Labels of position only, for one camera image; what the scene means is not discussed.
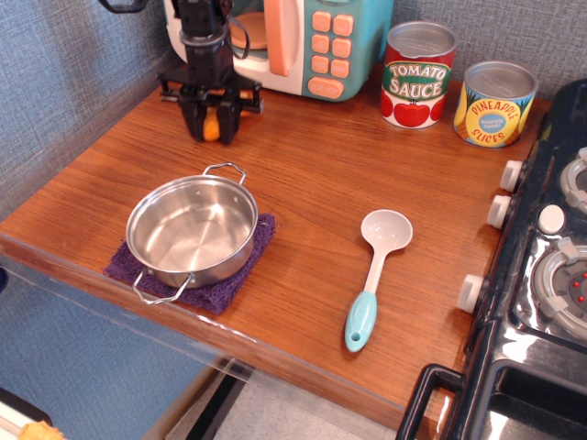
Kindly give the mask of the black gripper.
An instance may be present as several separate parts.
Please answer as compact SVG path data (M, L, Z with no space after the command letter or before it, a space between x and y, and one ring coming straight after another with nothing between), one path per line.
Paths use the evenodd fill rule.
M158 75L165 100L179 101L191 136L204 141L206 107L217 108L220 140L228 146L238 133L243 111L260 114L261 84L235 72L229 33L216 36L179 38L185 48L186 66Z

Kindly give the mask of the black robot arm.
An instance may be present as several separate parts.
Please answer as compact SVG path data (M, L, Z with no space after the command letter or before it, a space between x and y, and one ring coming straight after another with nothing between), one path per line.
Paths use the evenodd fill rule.
M236 72L233 62L230 1L174 1L186 66L158 75L161 97L177 102L191 135L205 139L205 118L216 111L220 141L229 145L243 111L262 112L261 83Z

